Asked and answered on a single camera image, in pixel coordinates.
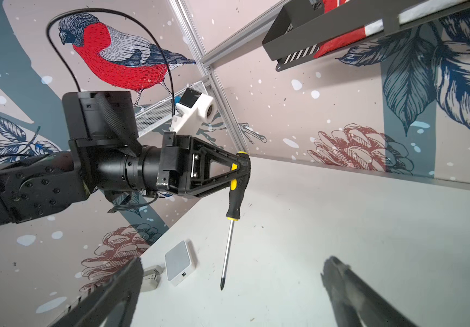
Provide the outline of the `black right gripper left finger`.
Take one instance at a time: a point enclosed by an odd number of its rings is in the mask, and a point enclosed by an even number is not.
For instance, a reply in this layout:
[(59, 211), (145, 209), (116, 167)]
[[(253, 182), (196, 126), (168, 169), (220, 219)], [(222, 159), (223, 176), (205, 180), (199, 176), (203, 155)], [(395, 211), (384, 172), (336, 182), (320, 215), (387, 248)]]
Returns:
[(124, 265), (105, 284), (70, 305), (52, 326), (130, 326), (143, 281), (141, 260)]

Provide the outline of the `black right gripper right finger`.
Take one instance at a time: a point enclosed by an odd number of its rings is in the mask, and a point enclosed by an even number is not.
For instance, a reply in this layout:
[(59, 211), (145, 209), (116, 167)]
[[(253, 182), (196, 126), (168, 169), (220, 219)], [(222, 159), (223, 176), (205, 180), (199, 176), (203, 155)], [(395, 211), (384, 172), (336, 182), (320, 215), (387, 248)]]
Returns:
[(337, 326), (416, 326), (340, 259), (329, 257), (321, 278)]

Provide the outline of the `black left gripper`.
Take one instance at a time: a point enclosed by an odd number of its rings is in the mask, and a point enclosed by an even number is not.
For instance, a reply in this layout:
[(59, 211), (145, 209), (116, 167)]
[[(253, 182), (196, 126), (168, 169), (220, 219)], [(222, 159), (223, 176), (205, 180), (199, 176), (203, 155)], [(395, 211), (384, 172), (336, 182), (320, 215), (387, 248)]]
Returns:
[[(210, 164), (236, 168), (211, 177)], [(157, 190), (179, 196), (204, 198), (230, 187), (232, 181), (249, 181), (251, 160), (244, 153), (230, 153), (192, 136), (175, 132), (163, 135), (158, 164)]]

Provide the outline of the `black yellow handled screwdriver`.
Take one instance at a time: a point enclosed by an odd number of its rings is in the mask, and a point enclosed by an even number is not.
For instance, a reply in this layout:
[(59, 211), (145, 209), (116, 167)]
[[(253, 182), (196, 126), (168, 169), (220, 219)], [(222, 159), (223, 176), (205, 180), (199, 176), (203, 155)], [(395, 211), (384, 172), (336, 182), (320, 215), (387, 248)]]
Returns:
[(227, 210), (226, 217), (229, 219), (230, 224), (229, 224), (227, 245), (225, 249), (225, 257), (223, 261), (223, 268), (222, 268), (221, 280), (220, 280), (221, 291), (224, 290), (226, 279), (227, 279), (227, 270), (228, 270), (228, 264), (229, 264), (229, 256), (230, 256), (231, 248), (232, 248), (234, 225), (235, 225), (235, 222), (239, 221), (241, 218), (240, 208), (242, 206), (244, 195), (245, 195), (245, 192), (249, 183), (249, 179), (251, 176), (251, 160), (249, 159), (249, 154), (244, 151), (239, 151), (237, 152), (237, 156), (248, 160), (247, 167), (249, 169), (249, 173), (245, 175), (244, 177), (240, 177), (240, 178), (232, 180), (229, 186), (229, 207)]

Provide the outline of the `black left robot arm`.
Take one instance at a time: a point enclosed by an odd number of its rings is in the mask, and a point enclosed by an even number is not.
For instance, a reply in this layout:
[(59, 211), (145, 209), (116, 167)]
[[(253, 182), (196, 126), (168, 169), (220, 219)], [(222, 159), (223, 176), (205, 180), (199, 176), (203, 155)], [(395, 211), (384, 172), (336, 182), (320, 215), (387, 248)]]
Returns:
[(240, 218), (251, 160), (192, 136), (166, 132), (161, 147), (143, 146), (131, 94), (72, 92), (62, 99), (70, 149), (35, 156), (2, 154), (0, 226), (54, 215), (104, 192), (113, 211), (137, 208), (134, 193), (151, 202), (160, 193), (203, 198), (229, 189), (230, 219)]

